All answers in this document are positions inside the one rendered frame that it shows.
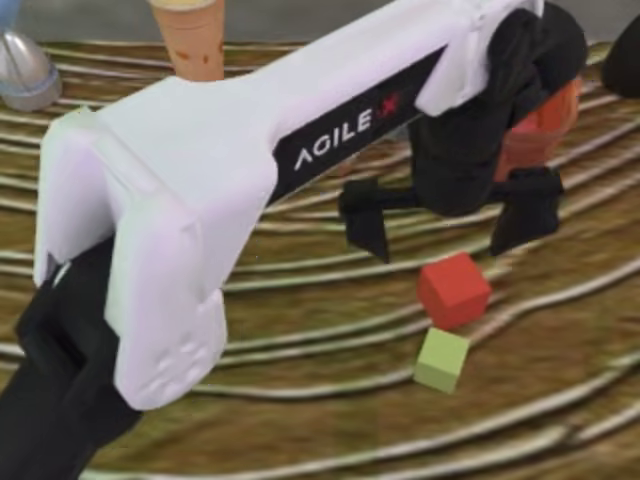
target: red cube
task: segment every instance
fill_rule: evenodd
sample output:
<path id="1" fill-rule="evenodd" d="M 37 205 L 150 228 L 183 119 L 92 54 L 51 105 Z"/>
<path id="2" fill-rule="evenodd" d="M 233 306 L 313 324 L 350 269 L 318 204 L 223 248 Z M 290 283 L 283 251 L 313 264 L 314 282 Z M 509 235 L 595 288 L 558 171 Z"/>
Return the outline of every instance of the red cube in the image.
<path id="1" fill-rule="evenodd" d="M 484 315 L 491 285 L 467 253 L 459 253 L 420 271 L 418 299 L 433 325 L 452 330 Z"/>

